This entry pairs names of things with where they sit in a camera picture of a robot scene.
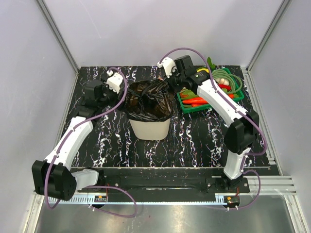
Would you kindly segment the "black trash bag roll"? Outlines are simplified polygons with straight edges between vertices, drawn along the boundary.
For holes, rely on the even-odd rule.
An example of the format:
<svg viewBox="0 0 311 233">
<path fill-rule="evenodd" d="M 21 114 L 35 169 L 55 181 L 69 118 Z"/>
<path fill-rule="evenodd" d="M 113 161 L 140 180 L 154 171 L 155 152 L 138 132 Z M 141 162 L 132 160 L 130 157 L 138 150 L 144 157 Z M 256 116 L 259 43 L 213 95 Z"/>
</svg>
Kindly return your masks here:
<svg viewBox="0 0 311 233">
<path fill-rule="evenodd" d="M 163 122 L 173 115 L 173 98 L 167 82 L 143 80 L 128 86 L 125 100 L 118 110 L 131 120 Z"/>
</svg>

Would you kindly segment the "beige plastic trash bin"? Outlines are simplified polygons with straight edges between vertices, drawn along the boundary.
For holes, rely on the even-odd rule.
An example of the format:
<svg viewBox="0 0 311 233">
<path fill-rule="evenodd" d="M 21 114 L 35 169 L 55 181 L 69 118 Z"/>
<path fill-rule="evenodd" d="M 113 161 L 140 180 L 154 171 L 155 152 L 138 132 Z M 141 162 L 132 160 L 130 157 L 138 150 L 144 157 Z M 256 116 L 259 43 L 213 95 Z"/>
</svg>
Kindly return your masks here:
<svg viewBox="0 0 311 233">
<path fill-rule="evenodd" d="M 159 122 L 129 120 L 135 136 L 141 140 L 163 140 L 169 132 L 170 119 Z"/>
</svg>

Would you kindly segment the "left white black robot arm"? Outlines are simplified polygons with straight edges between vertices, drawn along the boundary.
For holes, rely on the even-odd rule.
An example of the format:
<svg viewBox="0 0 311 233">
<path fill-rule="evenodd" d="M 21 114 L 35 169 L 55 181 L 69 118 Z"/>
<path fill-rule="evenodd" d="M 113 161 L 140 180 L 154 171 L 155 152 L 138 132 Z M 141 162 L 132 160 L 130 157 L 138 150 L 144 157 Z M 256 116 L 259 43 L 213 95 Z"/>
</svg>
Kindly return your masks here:
<svg viewBox="0 0 311 233">
<path fill-rule="evenodd" d="M 122 100 L 118 100 L 121 84 L 127 85 L 127 82 L 112 78 L 107 82 L 88 82 L 75 114 L 56 147 L 43 161 L 33 163 L 35 191 L 43 195 L 45 201 L 49 198 L 68 201 L 76 191 L 87 187 L 95 192 L 104 189 L 105 179 L 100 177 L 98 171 L 85 168 L 72 173 L 70 170 L 75 155 L 99 118 L 121 105 Z"/>
</svg>

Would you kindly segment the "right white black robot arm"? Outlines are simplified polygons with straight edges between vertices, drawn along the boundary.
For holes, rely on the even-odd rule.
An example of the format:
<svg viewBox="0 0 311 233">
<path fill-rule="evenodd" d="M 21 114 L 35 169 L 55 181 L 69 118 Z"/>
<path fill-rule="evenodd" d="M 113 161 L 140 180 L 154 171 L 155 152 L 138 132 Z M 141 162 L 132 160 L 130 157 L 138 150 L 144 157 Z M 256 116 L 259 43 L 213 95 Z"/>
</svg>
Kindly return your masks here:
<svg viewBox="0 0 311 233">
<path fill-rule="evenodd" d="M 180 92 L 183 88 L 191 90 L 207 101 L 225 121 L 228 129 L 224 143 L 228 155 L 219 183 L 224 191 L 234 191 L 243 178 L 244 157 L 258 136 L 258 114 L 255 111 L 248 112 L 235 103 L 212 80 L 211 72 L 206 68 L 198 71 L 188 55 L 175 60 L 165 57 L 158 62 L 158 66 L 164 68 L 165 80 L 175 92 Z"/>
</svg>

